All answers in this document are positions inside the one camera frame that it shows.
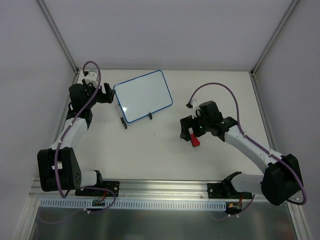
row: purple cable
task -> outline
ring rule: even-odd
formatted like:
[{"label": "purple cable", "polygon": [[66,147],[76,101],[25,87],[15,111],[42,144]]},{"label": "purple cable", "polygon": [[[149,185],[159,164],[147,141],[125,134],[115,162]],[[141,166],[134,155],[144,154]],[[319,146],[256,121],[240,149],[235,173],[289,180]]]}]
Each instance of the purple cable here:
[{"label": "purple cable", "polygon": [[[199,86],[194,92],[193,94],[191,95],[190,99],[189,99],[189,104],[191,104],[191,101],[192,101],[192,98],[195,96],[196,92],[198,92],[199,89],[205,87],[205,86],[208,86],[208,85],[219,85],[219,86],[222,86],[224,87],[225,89],[227,89],[229,91],[229,93],[232,95],[233,97],[233,100],[234,100],[234,103],[235,103],[235,108],[236,108],[236,120],[238,121],[238,127],[239,127],[239,130],[241,132],[241,134],[246,138],[248,139],[251,143],[253,143],[254,145],[256,145],[258,148],[260,148],[262,151],[264,151],[266,154],[269,154],[269,151],[264,148],[263,146],[261,146],[259,143],[257,143],[256,141],[254,141],[252,138],[250,138],[249,136],[247,136],[245,134],[245,132],[243,131],[241,125],[240,125],[240,117],[239,117],[239,105],[238,105],[238,101],[236,99],[236,96],[234,95],[234,93],[231,91],[231,89],[229,87],[227,87],[226,85],[222,84],[222,83],[218,83],[218,82],[208,82],[206,84],[203,84],[201,86]],[[292,204],[296,204],[296,205],[304,205],[306,204],[307,202],[307,193],[306,193],[306,190],[302,184],[302,182],[300,181],[298,175],[295,173],[295,171],[288,165],[286,164],[284,161],[282,161],[280,158],[278,158],[277,156],[273,155],[273,154],[270,154],[270,156],[275,159],[276,161],[278,161],[279,163],[281,163],[285,168],[287,168],[290,173],[293,175],[294,179],[296,180],[296,182],[298,183],[300,189],[301,189],[301,192],[302,192],[302,196],[303,196],[303,200],[302,202],[296,202],[296,201],[292,201],[290,199],[288,199],[287,201],[289,203],[292,203]]]},{"label": "purple cable", "polygon": [[[253,196],[252,196],[252,198],[251,198],[251,201],[248,203],[247,206],[244,207],[244,209],[243,209],[241,212],[238,213],[238,215],[243,214],[244,211],[246,211],[246,210],[250,207],[250,205],[253,203],[255,197],[256,197],[256,195],[253,194]],[[212,216],[212,214],[210,214],[210,216],[211,216],[211,218],[212,218],[213,220],[215,220],[215,221],[223,221],[223,220],[229,218],[229,215],[226,215],[226,216],[224,216],[224,217],[222,217],[222,218],[215,218],[214,216]]]},{"label": "purple cable", "polygon": [[63,132],[63,134],[61,135],[60,141],[58,142],[58,145],[56,146],[56,150],[54,153],[54,174],[55,174],[55,180],[56,180],[56,185],[58,188],[58,191],[61,195],[61,197],[63,199],[65,199],[68,196],[69,190],[66,192],[66,194],[63,193],[62,188],[61,188],[61,183],[60,183],[60,178],[59,178],[59,171],[58,171],[58,153],[61,147],[61,144],[63,142],[63,140],[65,139],[66,135],[68,134],[69,130],[72,128],[72,125],[75,123],[75,121],[77,120],[77,118],[79,117],[79,115],[86,109],[86,107],[91,103],[91,101],[94,99],[94,97],[96,96],[100,84],[101,84],[101,71],[99,66],[94,62],[94,61],[87,61],[82,68],[82,72],[85,72],[85,68],[88,64],[93,64],[95,65],[96,69],[98,70],[98,84],[96,86],[96,89],[94,91],[94,93],[92,94],[92,96],[90,97],[90,99],[86,102],[86,104],[80,109],[80,111],[75,115],[74,119],[71,122],[71,125],[69,125],[66,130]]},{"label": "purple cable", "polygon": [[[102,210],[98,210],[98,211],[90,211],[89,214],[100,214],[104,211],[106,211],[107,209],[109,209],[116,201],[116,195],[113,191],[107,189],[107,188],[99,188],[99,187],[91,187],[91,186],[85,186],[84,187],[85,189],[91,189],[91,190],[101,190],[101,191],[107,191],[109,193],[112,194],[113,196],[113,201],[108,205],[106,206],[105,208],[103,208]],[[74,211],[73,213],[71,213],[69,216],[67,216],[66,218],[62,219],[62,220],[59,220],[59,221],[46,221],[46,220],[43,220],[40,216],[41,214],[41,209],[42,207],[39,208],[39,211],[37,213],[37,218],[39,219],[40,222],[44,223],[44,224],[51,224],[51,225],[55,225],[55,224],[61,224],[61,223],[64,223],[65,221],[67,221],[68,219],[70,219],[73,215],[75,215],[76,213],[79,213],[79,212],[83,212],[84,209],[81,208],[81,209],[78,209],[76,211]]]}]

